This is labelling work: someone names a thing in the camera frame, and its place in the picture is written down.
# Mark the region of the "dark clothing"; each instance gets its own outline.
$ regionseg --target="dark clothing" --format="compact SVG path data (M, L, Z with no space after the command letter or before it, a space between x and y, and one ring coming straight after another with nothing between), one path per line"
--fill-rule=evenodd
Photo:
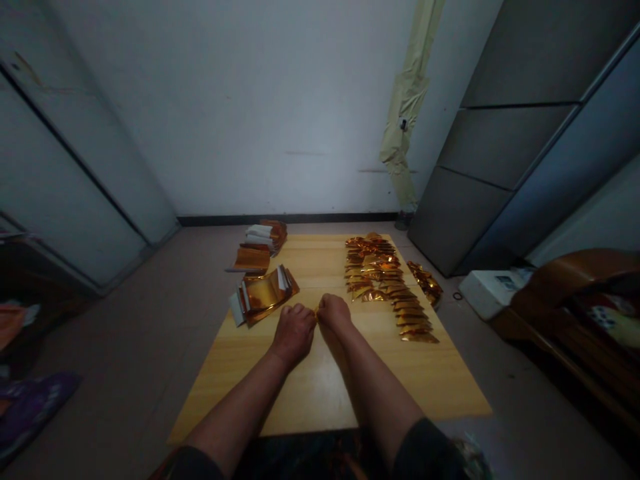
M348 478L357 464L368 478L389 478L373 439L348 430L257 439L247 448L234 478ZM408 432L395 458L394 479L466 479L464 460L428 419ZM194 447L180 447L152 479L222 480L218 466Z

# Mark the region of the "tiled floor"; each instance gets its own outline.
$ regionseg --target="tiled floor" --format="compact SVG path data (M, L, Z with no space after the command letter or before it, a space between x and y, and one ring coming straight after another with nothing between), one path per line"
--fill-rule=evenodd
M244 227L183 229L90 311L48 338L35 375L74 370L78 392L6 470L9 479L143 479L227 310L224 273ZM290 225L300 233L390 233L406 260L429 262L388 223ZM531 362L502 342L444 280L438 310L494 415L439 426L471 435L501 479L634 478L618 454Z

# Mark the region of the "light wood tabletop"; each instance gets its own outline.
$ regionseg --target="light wood tabletop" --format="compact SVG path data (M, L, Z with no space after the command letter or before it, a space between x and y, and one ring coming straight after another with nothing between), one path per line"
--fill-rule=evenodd
M345 240L364 236L290 235L269 270L282 263L300 286L286 305L316 308L326 292L344 298L354 324L432 420L491 414L491 408L446 330L417 285L404 259L404 280L425 308L438 344L403 342L390 302L351 302L344 280ZM393 242L388 235L384 238ZM236 327L227 316L173 426L169 443L179 443L266 352L280 309L252 328ZM261 436L352 428L362 424L357 399L339 344L324 327L316 329L311 352L288 376Z

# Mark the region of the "sleeve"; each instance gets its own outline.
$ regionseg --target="sleeve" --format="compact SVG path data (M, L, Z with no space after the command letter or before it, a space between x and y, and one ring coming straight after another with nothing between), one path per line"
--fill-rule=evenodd
M394 479L466 479L458 449L424 418L416 422L400 445L393 464Z
M203 452L184 446L172 452L149 480L223 480L220 468Z

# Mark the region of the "white box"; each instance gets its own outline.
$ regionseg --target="white box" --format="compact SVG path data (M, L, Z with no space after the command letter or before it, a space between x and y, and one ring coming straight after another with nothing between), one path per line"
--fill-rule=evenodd
M523 286L522 279L508 270L474 270L459 290L480 318L488 321L508 307Z

